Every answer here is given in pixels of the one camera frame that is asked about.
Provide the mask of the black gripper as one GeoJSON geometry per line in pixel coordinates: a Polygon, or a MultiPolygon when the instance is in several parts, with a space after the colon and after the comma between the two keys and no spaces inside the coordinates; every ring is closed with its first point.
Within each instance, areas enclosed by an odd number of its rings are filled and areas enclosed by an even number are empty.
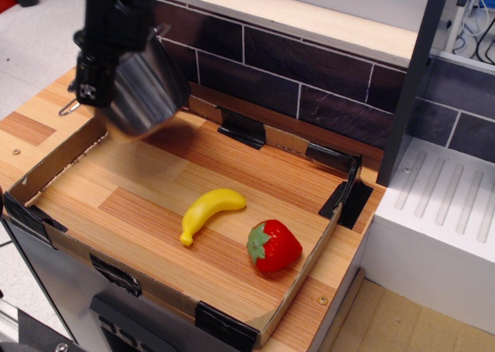
{"type": "Polygon", "coordinates": [[[120,55],[141,52],[148,42],[153,0],[86,0],[76,76],[68,87],[79,103],[108,107],[120,55]]]}

